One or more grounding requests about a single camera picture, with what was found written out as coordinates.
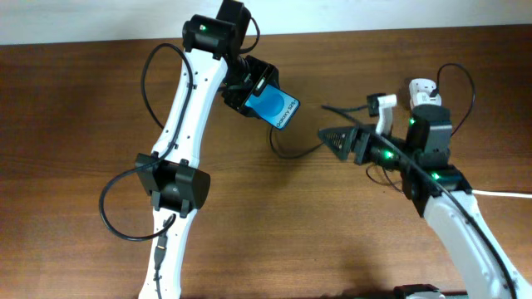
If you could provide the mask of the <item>blue screen Galaxy smartphone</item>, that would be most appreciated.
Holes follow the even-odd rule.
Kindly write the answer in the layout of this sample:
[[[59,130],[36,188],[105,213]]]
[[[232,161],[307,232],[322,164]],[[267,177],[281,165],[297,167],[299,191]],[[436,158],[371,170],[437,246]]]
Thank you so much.
[[[259,96],[251,95],[244,106],[274,129],[283,130],[296,114],[300,101],[275,86],[266,85]]]

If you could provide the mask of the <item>white power strip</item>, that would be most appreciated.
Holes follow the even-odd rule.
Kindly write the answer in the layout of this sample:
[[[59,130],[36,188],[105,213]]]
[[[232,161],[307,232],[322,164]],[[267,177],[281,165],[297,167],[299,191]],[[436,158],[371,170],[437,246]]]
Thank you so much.
[[[441,96],[433,96],[431,93],[436,89],[436,83],[430,79],[416,78],[409,83],[410,107],[414,110],[419,105],[442,106]]]

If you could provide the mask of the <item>white USB charger plug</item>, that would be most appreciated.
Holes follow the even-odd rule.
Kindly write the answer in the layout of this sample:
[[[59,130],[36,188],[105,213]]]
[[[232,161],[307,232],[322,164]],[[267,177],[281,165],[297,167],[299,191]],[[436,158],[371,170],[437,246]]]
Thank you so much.
[[[426,91],[414,90],[411,93],[410,107],[411,110],[414,110],[420,105],[434,105],[442,106],[441,96],[430,96],[430,93]]]

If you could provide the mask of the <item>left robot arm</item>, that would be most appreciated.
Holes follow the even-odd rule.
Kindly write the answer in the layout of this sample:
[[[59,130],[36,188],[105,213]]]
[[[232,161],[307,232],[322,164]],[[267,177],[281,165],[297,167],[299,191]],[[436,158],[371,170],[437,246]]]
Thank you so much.
[[[245,103],[276,83],[277,69],[242,47],[251,12],[238,1],[222,2],[214,18],[194,15],[183,27],[182,78],[164,129],[136,166],[153,207],[154,234],[141,298],[178,298],[187,237],[204,205],[210,176],[199,169],[204,128],[214,98],[242,115],[258,116]]]

